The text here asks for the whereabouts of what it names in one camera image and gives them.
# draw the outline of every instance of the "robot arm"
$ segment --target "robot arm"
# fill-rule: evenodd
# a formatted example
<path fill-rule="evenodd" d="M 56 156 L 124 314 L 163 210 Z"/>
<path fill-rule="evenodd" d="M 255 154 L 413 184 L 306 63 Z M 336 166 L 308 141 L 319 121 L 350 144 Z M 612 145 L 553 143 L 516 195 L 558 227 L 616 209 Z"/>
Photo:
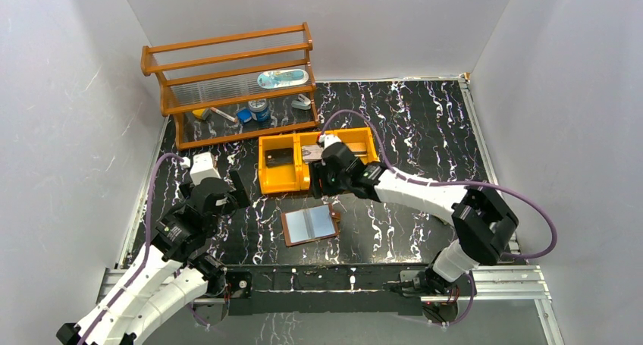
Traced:
<path fill-rule="evenodd" d="M 188 258 L 205 245 L 207 238 L 216 234 L 221 215 L 249 206 L 248 196 L 236 171 L 231 172 L 233 190 L 218 174 L 211 153 L 195 155 L 193 161 L 191 181 L 180 185 L 185 200 L 163 214 L 151 245 L 143 248 L 104 300 L 78 323 L 64 324 L 58 330 L 56 337 L 63 344 L 76 345 L 83 336 L 86 337 L 85 344 L 92 345 L 125 344 L 121 342 L 127 339 L 124 334 L 135 334 L 139 339 L 147 337 L 169 317 L 165 312 L 176 312 L 180 308 L 179 303 L 204 294 L 203 288 L 220 284 L 221 274 L 216 269 L 223 268 L 223 265 L 212 264 L 216 261 L 209 256 L 198 257 L 200 260 L 190 262 L 193 269 L 188 269 L 183 277 L 183 281 L 187 279 L 188 282 L 174 281 L 169 289 L 159 292 L 163 293 L 162 296 L 158 293 L 152 296 L 167 277 L 188 263 Z M 149 254 L 147 263 L 144 263 L 146 250 Z M 186 278 L 198 278 L 195 270 L 202 278 L 196 281 L 199 284 L 196 287 L 193 286 L 195 281 L 190 282 L 190 278 Z M 212 275 L 217 278 L 215 281 L 212 281 Z M 137 321 L 139 319 L 143 320 L 142 325 Z"/>
<path fill-rule="evenodd" d="M 207 253 L 191 259 L 187 269 L 147 301 L 125 331 L 122 342 L 117 344 L 142 344 L 149 335 L 188 303 L 204 294 L 221 294 L 226 285 L 225 272 L 223 263 Z"/>
<path fill-rule="evenodd" d="M 444 294 L 462 274 L 500 260 L 518 219 L 495 190 L 412 183 L 380 162 L 364 164 L 336 136 L 320 136 L 319 142 L 324 146 L 321 161 L 310 165 L 313 196 L 350 191 L 362 199 L 413 207 L 455 227 L 459 239 L 442 250 L 423 274 L 401 283 L 403 295 Z"/>

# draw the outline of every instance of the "orange wooden rack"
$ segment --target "orange wooden rack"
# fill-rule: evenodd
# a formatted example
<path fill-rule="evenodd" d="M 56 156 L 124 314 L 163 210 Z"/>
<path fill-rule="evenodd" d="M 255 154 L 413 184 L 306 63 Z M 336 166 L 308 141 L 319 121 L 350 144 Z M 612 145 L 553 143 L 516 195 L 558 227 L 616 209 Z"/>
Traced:
<path fill-rule="evenodd" d="M 284 35 L 289 36 L 286 39 L 281 37 L 281 40 L 276 40 L 279 36 Z M 319 121 L 313 98 L 315 77 L 310 65 L 310 51 L 312 51 L 312 38 L 308 24 L 303 23 L 291 27 L 201 39 L 192 42 L 180 42 L 156 47 L 146 45 L 143 46 L 141 55 L 141 71 L 146 76 L 150 74 L 156 75 L 161 92 L 161 113 L 163 116 L 174 116 L 176 144 L 177 148 L 182 150 L 316 127 Z M 279 56 L 290 58 L 291 55 L 299 53 L 302 54 L 301 58 L 274 61 Z M 163 58 L 163 55 L 169 55 L 169 58 Z M 168 60 L 168 63 L 159 64 L 159 59 Z M 270 63 L 261 64 L 262 61 L 266 60 L 269 60 Z M 226 68 L 226 65 L 228 67 L 230 65 L 238 66 L 240 62 L 243 62 L 242 68 Z M 223 66 L 223 68 L 219 68 L 218 71 L 200 73 L 215 64 Z M 264 71 L 291 67 L 306 70 L 309 80 L 302 85 L 280 89 L 263 89 L 256 82 L 257 76 Z M 198 141 L 187 142 L 183 140 L 185 113 L 190 113 L 200 108 L 220 108 L 226 105 L 242 104 L 250 100 L 272 99 L 300 93 L 307 94 L 312 102 L 311 121 Z"/>

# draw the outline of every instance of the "small tool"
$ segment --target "small tool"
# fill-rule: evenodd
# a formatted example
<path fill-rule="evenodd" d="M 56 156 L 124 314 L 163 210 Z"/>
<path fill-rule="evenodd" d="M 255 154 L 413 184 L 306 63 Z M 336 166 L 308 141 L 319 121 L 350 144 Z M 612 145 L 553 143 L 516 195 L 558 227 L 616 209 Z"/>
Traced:
<path fill-rule="evenodd" d="M 299 110 L 310 110 L 310 99 L 306 95 L 300 93 L 297 95 L 297 100 L 293 100 L 293 108 Z"/>
<path fill-rule="evenodd" d="M 212 112 L 219 114 L 220 116 L 226 118 L 232 123 L 236 124 L 238 122 L 236 118 L 231 117 L 230 115 L 222 112 L 217 108 L 201 108 L 199 110 L 192 111 L 192 114 L 194 114 L 194 116 L 199 120 L 206 120 L 212 115 Z"/>

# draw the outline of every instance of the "yellow object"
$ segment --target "yellow object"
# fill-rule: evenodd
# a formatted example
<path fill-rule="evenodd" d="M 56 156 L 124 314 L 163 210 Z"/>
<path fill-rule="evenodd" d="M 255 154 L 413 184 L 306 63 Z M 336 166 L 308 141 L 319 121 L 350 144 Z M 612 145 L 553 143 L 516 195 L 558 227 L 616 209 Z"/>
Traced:
<path fill-rule="evenodd" d="M 369 163 L 378 160 L 378 153 L 373 142 L 370 128 L 326 130 L 334 134 L 344 143 L 364 143 L 366 157 L 360 157 L 362 162 Z M 317 143 L 318 131 L 309 133 L 294 133 L 259 137 L 259 185 L 263 194 L 308 190 L 310 188 L 310 170 L 303 163 L 301 147 Z M 281 148 L 293 148 L 293 164 L 268 168 L 265 166 L 265 151 Z"/>
<path fill-rule="evenodd" d="M 209 108 L 200 108 L 199 110 L 192 110 L 192 114 L 199 120 L 205 120 L 209 115 L 209 110 Z"/>

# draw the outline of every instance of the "white wall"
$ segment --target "white wall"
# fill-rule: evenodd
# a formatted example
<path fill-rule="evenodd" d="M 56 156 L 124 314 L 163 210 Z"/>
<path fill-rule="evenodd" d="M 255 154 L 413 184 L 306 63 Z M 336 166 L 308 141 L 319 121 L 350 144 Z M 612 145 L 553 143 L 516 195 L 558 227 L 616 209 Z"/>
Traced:
<path fill-rule="evenodd" d="M 471 71 L 509 0 L 128 0 L 153 45 L 307 21 L 318 79 Z"/>
<path fill-rule="evenodd" d="M 638 343 L 643 0 L 511 0 L 472 75 L 500 181 L 558 224 L 541 259 L 567 343 Z M 527 209 L 519 240 L 547 245 Z"/>
<path fill-rule="evenodd" d="M 126 0 L 0 0 L 0 334 L 55 343 L 96 301 L 162 119 Z"/>

